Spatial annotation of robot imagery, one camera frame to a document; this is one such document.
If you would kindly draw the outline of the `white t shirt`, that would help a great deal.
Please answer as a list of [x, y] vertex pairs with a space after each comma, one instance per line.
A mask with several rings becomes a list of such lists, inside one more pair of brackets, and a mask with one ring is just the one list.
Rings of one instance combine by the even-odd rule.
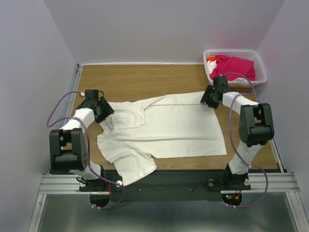
[[113, 102], [97, 145], [114, 164], [124, 186], [154, 172], [155, 159], [226, 155], [213, 109], [203, 92], [170, 94], [136, 102]]

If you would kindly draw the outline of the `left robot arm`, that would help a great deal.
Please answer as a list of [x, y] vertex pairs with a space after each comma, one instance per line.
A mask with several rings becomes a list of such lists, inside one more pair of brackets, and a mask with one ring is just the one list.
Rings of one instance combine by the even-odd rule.
[[73, 116], [58, 119], [54, 123], [50, 122], [57, 107], [65, 98], [62, 97], [46, 122], [48, 128], [64, 120], [67, 122], [60, 129], [51, 130], [49, 133], [51, 167], [55, 171], [77, 175], [77, 180], [83, 185], [87, 185], [91, 181], [91, 185], [96, 190], [103, 190], [109, 181], [103, 175], [102, 166], [90, 160], [91, 147], [88, 127], [94, 122], [97, 124], [103, 122], [114, 113], [114, 110], [106, 101], [101, 90], [71, 91], [65, 96], [73, 93], [83, 98]]

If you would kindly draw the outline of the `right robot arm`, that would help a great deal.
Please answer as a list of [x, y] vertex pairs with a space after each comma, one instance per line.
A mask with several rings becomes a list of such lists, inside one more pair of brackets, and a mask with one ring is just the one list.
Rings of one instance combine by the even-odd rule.
[[[213, 78], [213, 85], [207, 86], [200, 102], [213, 109], [219, 105], [230, 108], [229, 137], [235, 155], [225, 168], [222, 183], [228, 189], [248, 184], [248, 171], [255, 155], [274, 137], [271, 106], [246, 98], [246, 93], [231, 90], [225, 75]], [[238, 147], [235, 147], [232, 136], [233, 112], [239, 115]]]

